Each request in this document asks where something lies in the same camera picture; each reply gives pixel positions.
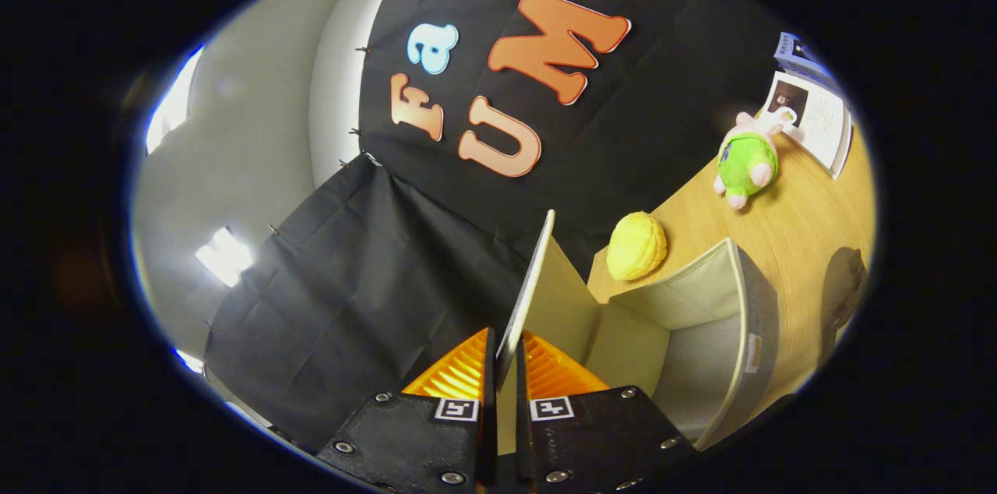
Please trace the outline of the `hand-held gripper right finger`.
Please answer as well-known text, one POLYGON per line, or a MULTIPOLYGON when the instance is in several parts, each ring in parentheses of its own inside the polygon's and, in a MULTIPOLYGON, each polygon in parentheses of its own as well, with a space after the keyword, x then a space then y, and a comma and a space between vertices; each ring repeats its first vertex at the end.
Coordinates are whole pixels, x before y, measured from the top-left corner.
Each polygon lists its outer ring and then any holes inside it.
POLYGON ((533 332, 516 349, 516 464, 533 493, 650 493, 697 449, 637 386, 612 387, 533 332))

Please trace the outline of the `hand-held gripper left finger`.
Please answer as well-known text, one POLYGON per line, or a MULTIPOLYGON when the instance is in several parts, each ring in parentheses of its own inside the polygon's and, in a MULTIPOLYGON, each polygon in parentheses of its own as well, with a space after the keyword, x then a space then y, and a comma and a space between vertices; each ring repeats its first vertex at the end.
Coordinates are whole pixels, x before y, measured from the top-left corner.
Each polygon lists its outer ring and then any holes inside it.
POLYGON ((495 353, 495 330, 479 330, 405 387, 371 395, 317 458, 385 492, 483 492, 495 477, 495 353))

